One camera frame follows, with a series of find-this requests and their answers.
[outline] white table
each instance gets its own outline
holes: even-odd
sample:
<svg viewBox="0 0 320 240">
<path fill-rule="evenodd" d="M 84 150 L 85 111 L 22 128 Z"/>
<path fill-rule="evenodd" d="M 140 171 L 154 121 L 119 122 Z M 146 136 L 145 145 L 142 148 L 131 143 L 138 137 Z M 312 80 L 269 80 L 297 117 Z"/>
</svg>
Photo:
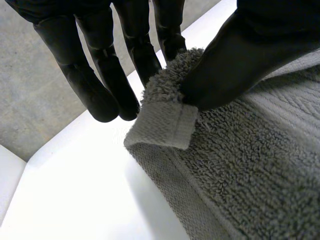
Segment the white table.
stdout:
<svg viewBox="0 0 320 240">
<path fill-rule="evenodd" d="M 223 0 L 182 34 L 204 48 L 236 9 Z M 164 58 L 157 53 L 161 63 Z M 128 76 L 136 95 L 138 75 Z M 84 112 L 27 163 L 1 227 L 2 240 L 185 240 L 166 200 L 123 147 L 133 122 Z"/>
</svg>

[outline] black glove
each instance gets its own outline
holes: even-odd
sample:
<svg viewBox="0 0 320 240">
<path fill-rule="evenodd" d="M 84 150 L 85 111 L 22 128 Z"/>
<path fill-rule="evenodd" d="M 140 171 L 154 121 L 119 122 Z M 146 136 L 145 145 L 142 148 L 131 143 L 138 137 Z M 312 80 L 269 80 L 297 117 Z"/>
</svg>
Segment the black glove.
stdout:
<svg viewBox="0 0 320 240">
<path fill-rule="evenodd" d="M 23 18 L 33 23 L 34 29 L 54 55 L 70 86 L 96 120 L 109 122 L 118 115 L 127 121 L 136 118 L 140 106 L 113 45 L 111 1 L 6 1 Z M 169 46 L 162 48 L 166 59 L 169 60 L 175 58 L 180 49 L 186 48 L 180 33 L 184 0 L 162 0 L 155 1 L 155 4 L 159 19 L 157 29 L 158 33 L 161 32 L 159 41 L 160 44 Z M 114 6 L 121 20 L 129 55 L 142 84 L 146 86 L 149 78 L 161 69 L 149 38 L 149 2 L 115 0 Z M 167 20 L 170 24 L 161 25 L 160 20 L 171 18 L 171 15 L 166 14 L 169 9 L 171 13 L 175 11 L 178 21 L 170 23 Z M 106 88 L 88 64 L 78 36 L 76 21 Z"/>
<path fill-rule="evenodd" d="M 269 73 L 320 48 L 318 31 L 300 30 L 298 26 L 297 32 L 261 35 L 248 23 L 247 16 L 246 12 L 237 10 L 188 73 L 181 84 L 186 104 L 203 111 L 225 105 Z M 268 34 L 272 33 L 270 28 L 259 27 Z M 278 31 L 281 26 L 272 29 Z"/>
</svg>

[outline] gray floor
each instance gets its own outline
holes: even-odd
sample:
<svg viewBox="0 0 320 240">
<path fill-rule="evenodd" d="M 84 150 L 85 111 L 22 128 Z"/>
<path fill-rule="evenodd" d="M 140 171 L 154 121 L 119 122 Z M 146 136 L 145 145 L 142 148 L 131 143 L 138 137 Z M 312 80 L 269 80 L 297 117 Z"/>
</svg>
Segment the gray floor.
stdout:
<svg viewBox="0 0 320 240">
<path fill-rule="evenodd" d="M 181 28 L 184 30 L 217 2 L 186 0 Z M 113 16 L 116 52 L 128 75 L 134 66 L 125 48 L 116 11 Z M 158 51 L 152 7 L 150 36 Z M 94 68 L 81 33 L 80 38 Z M 0 49 L 0 144 L 27 161 L 85 108 L 32 24 L 4 1 L 0 2 Z"/>
</svg>

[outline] gray towel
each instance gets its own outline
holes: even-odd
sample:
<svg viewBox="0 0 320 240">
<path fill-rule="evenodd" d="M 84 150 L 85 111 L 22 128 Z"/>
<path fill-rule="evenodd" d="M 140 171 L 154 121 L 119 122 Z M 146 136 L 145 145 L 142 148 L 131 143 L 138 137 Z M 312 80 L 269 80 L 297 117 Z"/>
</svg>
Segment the gray towel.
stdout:
<svg viewBox="0 0 320 240">
<path fill-rule="evenodd" d="M 320 67 L 198 112 L 178 89 L 202 52 L 150 80 L 125 147 L 191 239 L 320 238 Z"/>
</svg>

